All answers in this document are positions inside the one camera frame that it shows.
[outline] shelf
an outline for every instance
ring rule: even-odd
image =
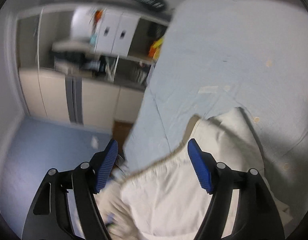
[[[125,88],[131,88],[131,89],[135,89],[135,90],[139,90],[139,91],[145,91],[145,86],[135,83],[133,81],[130,81],[126,78],[124,78],[123,76],[120,75],[116,75],[114,78],[114,84],[115,85],[119,85]]]
[[[19,67],[19,70],[35,70],[38,71],[38,66],[37,65],[26,65],[23,67]]]
[[[142,62],[142,63],[146,63],[150,65],[154,63],[153,58],[142,55],[140,53],[136,53],[136,52],[130,52],[129,55],[127,55],[127,57],[121,57],[121,58],[125,58],[127,60],[136,61],[136,62]]]

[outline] cabinet handle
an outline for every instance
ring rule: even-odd
[[[125,36],[125,34],[126,34],[126,31],[122,31],[121,36],[120,36],[119,38],[120,38],[120,39],[123,39],[124,36]]]
[[[104,36],[106,37],[107,34],[109,33],[110,31],[110,27],[106,27],[105,31],[104,31]]]

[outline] white blanket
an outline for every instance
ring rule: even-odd
[[[192,240],[206,214],[211,195],[201,188],[188,157],[190,138],[233,170],[257,169],[268,185],[258,145],[238,108],[208,120],[197,121],[194,117],[179,150],[122,186],[121,200],[140,234],[148,240]],[[238,196],[239,190],[234,190],[223,237],[232,232]],[[292,219],[289,207],[277,199],[275,202],[285,225]]]

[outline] cabinet door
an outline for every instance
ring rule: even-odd
[[[27,103],[27,108],[29,109],[30,115],[46,118],[37,69],[20,69],[19,76],[23,95]]]
[[[39,81],[47,117],[54,121],[70,122],[65,75],[55,71],[40,70]]]
[[[123,13],[116,32],[112,54],[127,56],[140,17]]]
[[[32,67],[38,70],[37,64],[37,34],[39,15],[18,20],[16,56],[19,68]]]
[[[115,120],[134,123],[141,108],[144,92],[121,88],[115,113]]]
[[[113,128],[119,87],[89,79],[82,80],[82,115],[85,126],[105,131]]]
[[[97,36],[95,52],[112,53],[113,43],[117,32],[121,14],[119,11],[106,10],[102,17],[100,30]]]

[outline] white cabinet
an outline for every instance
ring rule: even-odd
[[[95,52],[127,56],[140,16],[106,10],[98,30]]]
[[[116,32],[112,54],[126,57],[140,17],[123,13]]]
[[[84,126],[111,131],[120,88],[104,82],[82,80],[82,116]]]
[[[59,122],[70,122],[65,75],[55,71],[40,70],[39,81],[47,117]]]
[[[46,118],[37,69],[20,69],[19,77],[30,115]]]
[[[128,123],[136,121],[140,110],[144,92],[133,89],[121,88],[115,113],[115,120]]]
[[[111,54],[121,12],[106,10],[102,16],[95,52]]]

